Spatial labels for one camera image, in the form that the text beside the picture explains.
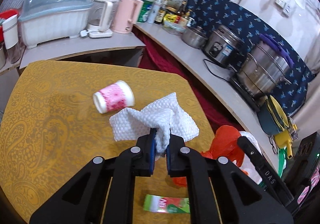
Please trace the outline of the green NB drink carton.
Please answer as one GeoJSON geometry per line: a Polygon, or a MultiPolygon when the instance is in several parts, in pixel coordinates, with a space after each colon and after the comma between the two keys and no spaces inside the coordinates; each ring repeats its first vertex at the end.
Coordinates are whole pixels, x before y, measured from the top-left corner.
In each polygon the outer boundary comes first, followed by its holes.
{"type": "Polygon", "coordinates": [[[153,213],[190,213],[188,198],[165,197],[151,194],[145,196],[143,209],[153,213]]]}

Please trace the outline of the purple cloth on pot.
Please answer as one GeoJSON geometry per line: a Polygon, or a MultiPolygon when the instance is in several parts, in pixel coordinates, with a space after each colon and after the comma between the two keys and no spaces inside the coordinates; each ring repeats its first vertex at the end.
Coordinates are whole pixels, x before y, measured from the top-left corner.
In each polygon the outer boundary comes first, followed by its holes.
{"type": "Polygon", "coordinates": [[[294,62],[291,59],[290,55],[283,49],[283,47],[274,40],[268,34],[259,34],[259,38],[268,46],[270,46],[279,56],[281,56],[286,63],[289,65],[290,68],[293,68],[294,62]]]}

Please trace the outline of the white paper towel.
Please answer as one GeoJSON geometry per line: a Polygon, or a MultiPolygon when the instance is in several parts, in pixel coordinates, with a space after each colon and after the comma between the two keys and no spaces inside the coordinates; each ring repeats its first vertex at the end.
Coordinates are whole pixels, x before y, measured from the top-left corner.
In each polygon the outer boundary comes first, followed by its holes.
{"type": "Polygon", "coordinates": [[[110,125],[116,141],[136,140],[155,129],[157,154],[165,153],[171,134],[187,142],[200,133],[193,118],[179,105],[175,92],[153,101],[142,110],[122,109],[110,117],[110,125]]]}

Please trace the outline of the yellow electric pot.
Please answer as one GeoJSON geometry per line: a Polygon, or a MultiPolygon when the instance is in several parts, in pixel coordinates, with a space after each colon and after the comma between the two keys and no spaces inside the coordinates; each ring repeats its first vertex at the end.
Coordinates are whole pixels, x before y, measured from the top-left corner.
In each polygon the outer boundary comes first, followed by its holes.
{"type": "Polygon", "coordinates": [[[288,123],[289,123],[289,127],[286,128],[283,132],[275,135],[274,139],[278,148],[280,149],[286,148],[287,158],[292,159],[293,158],[292,144],[296,139],[298,139],[298,134],[297,134],[298,127],[291,117],[288,117],[288,123]]]}

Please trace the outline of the pink electric kettle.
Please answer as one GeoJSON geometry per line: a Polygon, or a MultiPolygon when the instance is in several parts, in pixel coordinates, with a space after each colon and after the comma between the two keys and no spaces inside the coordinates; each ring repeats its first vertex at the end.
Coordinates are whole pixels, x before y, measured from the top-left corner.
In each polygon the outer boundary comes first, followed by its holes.
{"type": "Polygon", "coordinates": [[[129,34],[138,20],[143,3],[142,0],[119,0],[111,26],[112,31],[129,34]]]}

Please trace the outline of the large steel steamer pot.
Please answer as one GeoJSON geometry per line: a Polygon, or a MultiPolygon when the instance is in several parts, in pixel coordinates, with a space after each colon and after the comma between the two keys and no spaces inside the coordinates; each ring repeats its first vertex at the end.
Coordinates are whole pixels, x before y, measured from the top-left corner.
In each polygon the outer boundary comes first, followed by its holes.
{"type": "Polygon", "coordinates": [[[237,78],[253,98],[269,94],[279,83],[291,82],[286,78],[289,65],[270,45],[260,40],[247,54],[237,78]]]}

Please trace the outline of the pink white paper cup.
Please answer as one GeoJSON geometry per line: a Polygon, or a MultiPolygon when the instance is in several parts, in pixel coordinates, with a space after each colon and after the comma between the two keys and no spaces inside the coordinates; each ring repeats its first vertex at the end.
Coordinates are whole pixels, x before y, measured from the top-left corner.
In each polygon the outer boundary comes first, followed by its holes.
{"type": "Polygon", "coordinates": [[[93,94],[93,103],[101,114],[114,110],[132,107],[135,105],[135,97],[130,86],[119,80],[93,94]]]}

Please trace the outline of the navy floral cloth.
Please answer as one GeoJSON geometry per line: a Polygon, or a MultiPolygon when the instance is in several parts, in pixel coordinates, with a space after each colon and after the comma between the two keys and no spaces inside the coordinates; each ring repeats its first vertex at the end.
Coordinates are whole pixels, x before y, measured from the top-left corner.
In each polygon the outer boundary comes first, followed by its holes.
{"type": "Polygon", "coordinates": [[[315,76],[279,33],[261,18],[231,0],[187,0],[187,9],[192,11],[190,16],[195,20],[193,25],[202,27],[207,36],[223,25],[242,39],[244,44],[240,53],[231,58],[231,65],[235,69],[239,69],[244,63],[252,44],[259,41],[260,34],[268,34],[276,40],[289,54],[294,66],[285,75],[291,83],[281,82],[272,89],[271,94],[288,116],[293,116],[300,110],[306,99],[308,83],[315,76]]]}

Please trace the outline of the white spray bottle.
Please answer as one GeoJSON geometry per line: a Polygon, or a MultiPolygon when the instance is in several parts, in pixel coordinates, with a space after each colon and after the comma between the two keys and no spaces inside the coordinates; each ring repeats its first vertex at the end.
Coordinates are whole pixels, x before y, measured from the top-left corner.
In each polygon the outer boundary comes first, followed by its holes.
{"type": "Polygon", "coordinates": [[[153,7],[151,8],[151,11],[149,13],[149,17],[148,17],[148,20],[147,20],[147,23],[149,24],[153,24],[154,21],[155,21],[155,18],[159,12],[159,9],[162,5],[162,1],[163,0],[155,0],[154,4],[153,4],[153,7]]]}

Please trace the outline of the blue yellow stacked basins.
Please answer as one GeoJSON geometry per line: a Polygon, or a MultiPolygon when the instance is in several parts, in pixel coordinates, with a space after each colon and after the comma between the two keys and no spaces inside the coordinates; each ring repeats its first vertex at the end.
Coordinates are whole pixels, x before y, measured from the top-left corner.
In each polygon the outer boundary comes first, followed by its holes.
{"type": "Polygon", "coordinates": [[[257,112],[259,123],[267,135],[276,135],[289,128],[287,115],[277,100],[268,95],[264,104],[257,112]]]}

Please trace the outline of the white dish rack box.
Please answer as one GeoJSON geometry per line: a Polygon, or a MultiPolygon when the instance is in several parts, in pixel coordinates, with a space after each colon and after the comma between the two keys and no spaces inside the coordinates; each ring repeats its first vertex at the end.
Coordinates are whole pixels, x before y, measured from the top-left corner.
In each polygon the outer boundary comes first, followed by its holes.
{"type": "Polygon", "coordinates": [[[60,38],[77,38],[87,26],[91,0],[24,0],[18,21],[28,49],[60,38]]]}

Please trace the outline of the yellow seasoning packet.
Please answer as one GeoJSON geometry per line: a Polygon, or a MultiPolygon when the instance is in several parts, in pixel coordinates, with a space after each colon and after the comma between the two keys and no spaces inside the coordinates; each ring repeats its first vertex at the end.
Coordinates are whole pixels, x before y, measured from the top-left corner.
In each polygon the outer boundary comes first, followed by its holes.
{"type": "Polygon", "coordinates": [[[178,15],[170,14],[170,13],[165,14],[165,16],[163,18],[163,22],[177,23],[178,20],[179,20],[178,15]]]}

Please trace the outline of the red plastic bag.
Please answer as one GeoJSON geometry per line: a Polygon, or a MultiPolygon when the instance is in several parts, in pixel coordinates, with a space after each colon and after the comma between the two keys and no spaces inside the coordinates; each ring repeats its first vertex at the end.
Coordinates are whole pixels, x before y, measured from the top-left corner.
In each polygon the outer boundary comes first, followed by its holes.
{"type": "Polygon", "coordinates": [[[216,130],[215,134],[213,132],[210,135],[204,134],[204,138],[199,134],[192,139],[185,137],[183,139],[185,143],[191,142],[191,145],[194,145],[193,149],[199,148],[199,153],[204,158],[216,160],[224,156],[240,168],[245,159],[245,153],[237,144],[240,136],[240,132],[235,127],[223,125],[216,130]]]}

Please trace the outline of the yellow paisley tablecloth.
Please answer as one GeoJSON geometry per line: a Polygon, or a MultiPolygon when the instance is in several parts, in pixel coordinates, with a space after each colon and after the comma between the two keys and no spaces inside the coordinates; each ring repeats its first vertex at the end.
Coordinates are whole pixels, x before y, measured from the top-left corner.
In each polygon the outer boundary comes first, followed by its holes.
{"type": "Polygon", "coordinates": [[[132,147],[115,141],[110,114],[93,94],[119,80],[135,96],[135,109],[170,93],[196,122],[188,146],[207,151],[213,130],[189,83],[179,75],[116,65],[37,61],[19,77],[1,123],[1,188],[22,217],[31,215],[95,156],[106,159],[132,147]]]}

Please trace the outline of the small steel lidded pot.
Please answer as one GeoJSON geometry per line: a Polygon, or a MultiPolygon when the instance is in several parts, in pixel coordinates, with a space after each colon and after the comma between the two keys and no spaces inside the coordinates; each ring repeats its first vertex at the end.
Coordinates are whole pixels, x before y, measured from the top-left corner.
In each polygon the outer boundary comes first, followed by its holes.
{"type": "Polygon", "coordinates": [[[201,49],[207,42],[208,38],[202,31],[200,26],[194,27],[187,27],[182,34],[182,41],[187,45],[201,49]]]}

